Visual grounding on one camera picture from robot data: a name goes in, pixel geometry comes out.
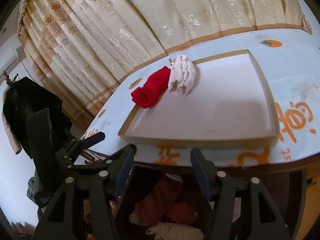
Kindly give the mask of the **bright red underwear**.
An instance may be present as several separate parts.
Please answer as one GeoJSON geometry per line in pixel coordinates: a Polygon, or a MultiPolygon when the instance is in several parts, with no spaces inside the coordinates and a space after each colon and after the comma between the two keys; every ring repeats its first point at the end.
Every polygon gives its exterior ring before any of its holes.
{"type": "Polygon", "coordinates": [[[157,104],[161,95],[167,90],[171,70],[164,66],[150,75],[142,87],[131,93],[132,101],[141,108],[150,108],[157,104]]]}

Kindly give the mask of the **pale pink bra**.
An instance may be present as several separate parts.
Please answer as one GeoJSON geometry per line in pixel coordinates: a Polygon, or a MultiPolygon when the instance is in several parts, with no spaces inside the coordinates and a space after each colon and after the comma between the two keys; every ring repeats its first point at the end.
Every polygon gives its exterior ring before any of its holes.
{"type": "Polygon", "coordinates": [[[170,61],[168,90],[172,95],[187,95],[194,86],[196,77],[195,65],[183,54],[170,61]]]}

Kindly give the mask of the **dark red underwear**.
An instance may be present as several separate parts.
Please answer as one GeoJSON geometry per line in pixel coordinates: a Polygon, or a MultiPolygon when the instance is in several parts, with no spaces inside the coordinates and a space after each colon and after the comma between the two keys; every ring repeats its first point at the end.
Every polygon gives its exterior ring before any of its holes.
{"type": "Polygon", "coordinates": [[[154,227],[162,219],[171,223],[191,225],[197,220],[195,207],[187,202],[178,202],[183,184],[180,181],[164,178],[151,193],[135,204],[135,210],[129,216],[132,224],[154,227]]]}

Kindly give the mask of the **beige dotted thermal underwear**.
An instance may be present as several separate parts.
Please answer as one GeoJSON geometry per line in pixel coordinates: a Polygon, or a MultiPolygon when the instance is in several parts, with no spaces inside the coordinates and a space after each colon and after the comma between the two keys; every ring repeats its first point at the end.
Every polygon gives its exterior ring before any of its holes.
{"type": "Polygon", "coordinates": [[[203,240],[204,233],[192,226],[175,223],[157,223],[156,226],[146,231],[148,236],[154,235],[154,239],[163,240],[203,240]]]}

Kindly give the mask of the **black coat on rack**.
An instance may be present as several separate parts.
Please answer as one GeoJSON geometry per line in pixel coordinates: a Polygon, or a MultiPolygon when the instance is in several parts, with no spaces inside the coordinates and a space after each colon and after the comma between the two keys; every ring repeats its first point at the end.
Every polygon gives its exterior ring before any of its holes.
{"type": "Polygon", "coordinates": [[[56,153],[75,138],[72,122],[62,111],[62,100],[28,77],[7,90],[3,113],[13,135],[34,162],[42,185],[34,199],[44,207],[60,186],[56,153]]]}

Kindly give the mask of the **dark wooden dresser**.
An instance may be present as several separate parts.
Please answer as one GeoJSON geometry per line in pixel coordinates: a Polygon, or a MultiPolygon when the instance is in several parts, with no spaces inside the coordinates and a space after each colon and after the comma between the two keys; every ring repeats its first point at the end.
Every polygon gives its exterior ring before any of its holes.
{"type": "MultiPolygon", "coordinates": [[[[281,170],[282,165],[263,165],[254,168],[228,167],[224,171],[236,179],[257,177],[274,200],[282,215],[292,239],[298,238],[298,231],[302,227],[303,215],[312,215],[316,209],[308,208],[311,204],[307,191],[315,189],[318,182],[307,173],[316,172],[319,162],[310,167],[299,167],[294,170],[281,170]]],[[[199,210],[199,218],[194,225],[207,233],[212,217],[212,210],[208,200],[201,194],[199,183],[192,167],[165,166],[158,164],[134,163],[129,181],[114,213],[116,231],[120,239],[149,239],[142,231],[144,226],[132,224],[129,215],[134,210],[134,204],[143,200],[155,187],[165,173],[178,175],[183,180],[183,191],[187,201],[199,210]]]]}

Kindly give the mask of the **wooden coat rack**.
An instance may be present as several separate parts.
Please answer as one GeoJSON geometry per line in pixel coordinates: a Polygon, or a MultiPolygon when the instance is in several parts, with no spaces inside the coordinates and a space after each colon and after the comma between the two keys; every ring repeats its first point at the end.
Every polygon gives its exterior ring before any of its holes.
{"type": "Polygon", "coordinates": [[[10,76],[6,71],[3,72],[4,79],[6,81],[7,86],[10,88],[12,87],[13,83],[17,80],[18,78],[18,73],[11,79],[10,76]]]}

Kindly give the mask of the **cream floral curtain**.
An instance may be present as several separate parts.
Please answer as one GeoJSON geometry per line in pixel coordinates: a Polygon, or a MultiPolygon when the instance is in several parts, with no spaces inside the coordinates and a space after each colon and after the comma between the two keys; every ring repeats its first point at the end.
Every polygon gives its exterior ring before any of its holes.
{"type": "Polygon", "coordinates": [[[21,0],[17,36],[44,87],[86,129],[135,71],[248,31],[309,30],[298,0],[21,0]]]}

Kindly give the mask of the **shallow gold cardboard tray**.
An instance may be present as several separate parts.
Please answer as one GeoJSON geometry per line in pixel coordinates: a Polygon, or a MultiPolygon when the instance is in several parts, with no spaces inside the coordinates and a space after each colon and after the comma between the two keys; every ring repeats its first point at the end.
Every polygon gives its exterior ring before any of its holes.
{"type": "Polygon", "coordinates": [[[214,150],[273,147],[279,122],[274,99],[249,50],[194,62],[189,94],[165,92],[152,108],[134,107],[119,130],[133,144],[214,150]]]}

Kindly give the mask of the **white orange-print table cover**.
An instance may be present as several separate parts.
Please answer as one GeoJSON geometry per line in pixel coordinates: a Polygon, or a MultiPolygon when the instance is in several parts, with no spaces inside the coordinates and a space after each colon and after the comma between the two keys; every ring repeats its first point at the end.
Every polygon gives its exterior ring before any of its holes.
{"type": "MultiPolygon", "coordinates": [[[[319,152],[319,40],[298,29],[268,29],[226,36],[183,51],[190,61],[238,50],[249,50],[270,87],[279,122],[273,147],[214,150],[199,148],[217,167],[243,167],[290,163],[319,152]]],[[[160,59],[129,75],[104,104],[84,137],[98,132],[105,139],[94,152],[112,155],[129,144],[119,130],[134,107],[131,93],[154,72],[169,66],[160,59]]],[[[148,164],[190,166],[192,148],[135,144],[135,161],[148,164]]]]}

